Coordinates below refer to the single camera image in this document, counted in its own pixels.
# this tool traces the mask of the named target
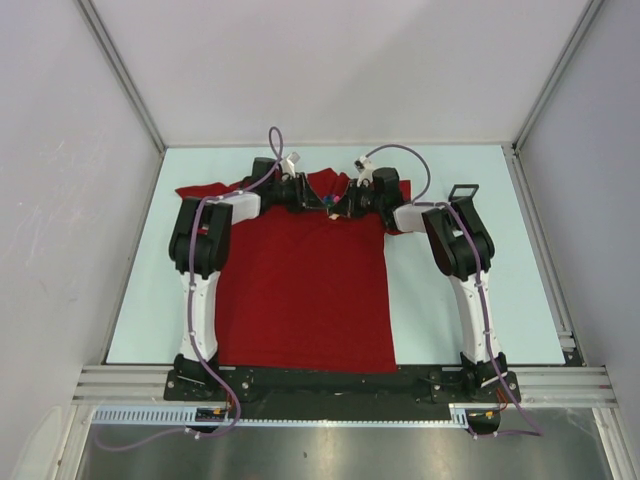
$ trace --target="aluminum frame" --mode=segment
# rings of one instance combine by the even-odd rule
[[[175,406],[221,406],[221,402],[183,403],[166,402],[162,395],[170,366],[87,366],[73,398],[73,421],[66,445],[59,459],[56,479],[68,480],[77,475],[82,454],[96,410],[101,406],[139,405],[145,410],[163,410]],[[592,408],[601,441],[613,478],[638,478],[638,465],[628,449],[618,404],[604,367],[516,367],[522,404],[527,409],[540,408]],[[478,404],[451,404],[454,412],[464,408],[478,408]],[[311,426],[309,422],[257,422],[246,426],[280,426],[283,428]],[[322,422],[318,427],[327,427]],[[362,426],[358,424],[335,426]],[[433,428],[436,425],[392,425],[369,422],[367,427],[378,428]]]

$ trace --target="stainless steel surface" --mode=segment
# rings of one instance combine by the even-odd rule
[[[170,369],[170,366],[87,366],[80,375],[73,403],[167,404],[162,396],[164,382]],[[518,376],[522,403],[527,408],[617,406],[611,382],[604,368],[514,367],[511,371]]]
[[[136,479],[612,479],[590,410],[534,413],[544,438],[474,441],[461,430],[242,428],[218,439],[182,433],[127,453],[90,442],[84,480]],[[507,412],[504,427],[522,427]],[[154,427],[92,427],[110,445],[146,438]]]
[[[125,95],[129,99],[131,106],[134,111],[140,118],[142,125],[144,126],[147,134],[151,138],[151,141],[158,149],[160,154],[163,154],[166,150],[166,146],[162,140],[160,135],[160,131],[156,126],[153,117],[149,113],[144,101],[142,100],[142,96],[138,91],[127,67],[122,61],[122,57],[118,52],[118,49],[115,46],[107,28],[100,18],[100,14],[96,10],[95,5],[92,0],[75,0],[78,8],[80,9],[80,13],[85,19],[89,29],[93,33],[98,46],[102,50],[102,53],[105,56],[105,59],[109,63],[111,70],[116,76],[118,83],[122,87]]]
[[[556,64],[553,66],[551,73],[549,74],[549,77],[544,84],[544,87],[542,87],[540,95],[533,104],[531,112],[529,112],[529,115],[527,115],[527,119],[525,120],[524,125],[520,129],[520,132],[518,132],[518,136],[515,138],[514,145],[516,147],[516,151],[519,152],[522,149],[524,143],[527,141],[531,129],[535,125],[536,121],[540,117],[540,114],[544,110],[545,105],[549,101],[549,98],[551,98],[551,95],[558,86],[564,72],[567,70],[569,63],[582,44],[582,41],[584,40],[587,32],[589,31],[589,28],[600,12],[600,9],[604,2],[605,0],[590,0],[583,10],[578,23],[576,24],[573,32],[571,32],[571,36],[569,37],[567,44],[562,50],[560,57],[558,57]]]

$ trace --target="purple cable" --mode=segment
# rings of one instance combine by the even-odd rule
[[[496,362],[496,359],[495,359],[495,357],[493,355],[493,349],[491,348],[491,331],[490,331],[490,324],[489,324],[489,307],[487,305],[487,297],[485,296],[484,288],[482,286],[482,278],[480,276],[480,272],[482,271],[482,264],[480,262],[480,253],[478,252],[478,249],[477,249],[475,243],[473,242],[473,239],[471,238],[471,234],[469,233],[467,228],[464,226],[464,223],[462,223],[462,219],[460,218],[458,213],[448,203],[438,202],[438,203],[434,204],[434,203],[429,203],[429,202],[423,202],[423,203],[421,203],[421,205],[428,205],[428,206],[434,206],[435,205],[436,207],[444,207],[444,208],[446,208],[449,211],[449,213],[451,214],[451,216],[454,218],[456,223],[458,224],[458,227],[462,231],[462,234],[464,235],[464,238],[469,243],[469,246],[471,247],[471,251],[473,252],[473,258],[476,261],[476,288],[478,289],[478,293],[480,294],[480,304],[482,305],[482,316],[484,317],[485,342],[487,344],[487,353],[489,354],[489,359],[491,360],[491,365],[493,366],[493,369],[495,370],[496,375],[498,376],[498,379],[500,380],[500,383],[502,384],[502,387],[503,387],[504,391],[509,396],[509,400],[511,400],[511,402],[515,405],[515,407],[518,410],[518,412],[520,412],[520,415],[522,415],[522,418],[524,418],[524,420],[534,430],[533,432],[527,431],[527,430],[505,430],[503,432],[496,432],[496,433],[478,435],[476,432],[473,431],[471,426],[469,426],[469,433],[471,435],[473,435],[473,438],[478,438],[478,437],[503,437],[503,436],[507,436],[507,435],[531,435],[531,436],[534,436],[534,437],[542,437],[543,436],[542,428],[540,428],[538,423],[533,418],[531,418],[529,416],[529,414],[525,411],[525,409],[522,408],[522,405],[520,405],[520,402],[518,402],[516,397],[513,395],[513,393],[511,392],[511,389],[509,388],[509,385],[507,385],[507,381],[502,376],[502,374],[500,372],[500,367],[498,366],[498,363]]]
[[[275,145],[273,144],[273,133],[276,133],[278,135],[278,148],[276,149]],[[210,200],[224,200],[226,198],[230,198],[230,197],[234,197],[237,195],[241,195],[243,192],[248,192],[253,190],[254,188],[256,188],[257,186],[261,185],[262,183],[264,183],[278,168],[278,165],[280,164],[280,162],[282,162],[282,153],[284,150],[284,141],[282,138],[282,132],[280,131],[280,129],[278,127],[271,127],[269,129],[269,146],[271,147],[271,151],[274,153],[274,155],[276,156],[276,162],[273,164],[273,166],[271,167],[271,169],[267,172],[267,174],[260,178],[259,180],[257,180],[256,182],[254,182],[253,184],[249,185],[246,188],[243,188],[241,190],[235,190],[233,192],[229,192],[225,195],[219,195],[219,196],[209,196],[209,197],[204,197],[202,200],[200,200],[200,203],[198,204],[198,208],[196,210],[196,215],[193,221],[193,227],[191,229],[191,239],[190,239],[190,243],[189,243],[189,286],[191,287],[189,289],[189,294],[187,295],[187,325],[189,327],[189,333],[190,333],[190,340],[191,340],[191,347],[193,348],[193,351],[196,354],[196,357],[198,357],[198,361],[200,362],[200,364],[202,365],[202,367],[206,370],[206,372],[211,375],[219,384],[220,386],[222,386],[222,388],[224,388],[224,390],[229,394],[229,396],[231,397],[232,401],[233,401],[233,405],[235,406],[235,415],[233,417],[233,420],[231,421],[231,423],[227,426],[225,426],[222,429],[218,429],[215,430],[211,433],[202,433],[202,432],[196,432],[196,439],[198,438],[212,438],[212,437],[221,437],[225,434],[227,434],[229,431],[231,431],[236,424],[238,423],[238,421],[240,420],[240,415],[242,414],[242,408],[240,407],[240,400],[238,399],[238,396],[236,395],[236,393],[233,391],[233,389],[216,373],[213,371],[213,369],[209,366],[209,364],[207,363],[207,361],[203,358],[202,353],[200,353],[200,350],[198,349],[198,345],[196,343],[196,332],[194,332],[193,330],[193,292],[195,290],[195,268],[194,268],[194,264],[195,264],[195,251],[196,251],[196,238],[198,235],[198,225],[200,225],[200,219],[202,218],[202,212],[204,211],[204,207],[206,205],[206,203]],[[155,435],[152,435],[148,438],[145,438],[144,440],[140,440],[139,442],[135,442],[132,443],[130,445],[124,445],[121,447],[112,447],[109,445],[105,445],[104,443],[102,443],[102,441],[98,438],[98,433],[96,433],[96,435],[93,438],[94,443],[101,448],[102,450],[105,450],[107,452],[127,452],[130,450],[134,450],[138,447],[142,447],[143,445],[146,445],[147,443],[150,443],[158,438],[164,437],[166,435],[173,435],[175,433],[179,433],[179,432],[188,432],[190,429],[188,427],[185,428],[171,428],[169,430],[163,430],[162,432],[158,432]]]
[[[380,150],[384,150],[386,148],[398,148],[400,150],[404,150],[406,152],[412,153],[413,155],[416,156],[416,158],[418,160],[420,160],[420,163],[422,163],[422,166],[424,167],[424,169],[427,171],[427,184],[424,186],[424,188],[422,189],[422,191],[416,195],[413,200],[411,200],[411,203],[415,204],[418,199],[422,198],[424,196],[425,193],[427,193],[427,190],[429,190],[429,187],[431,186],[431,170],[429,169],[429,164],[427,163],[427,161],[422,157],[422,155],[420,155],[418,152],[416,152],[413,148],[411,147],[407,147],[406,145],[401,145],[399,143],[388,143],[386,145],[380,145],[379,147],[374,148],[373,150],[371,150],[369,153],[367,153],[365,155],[365,157],[370,157],[371,155],[373,155],[374,153],[379,152]]]

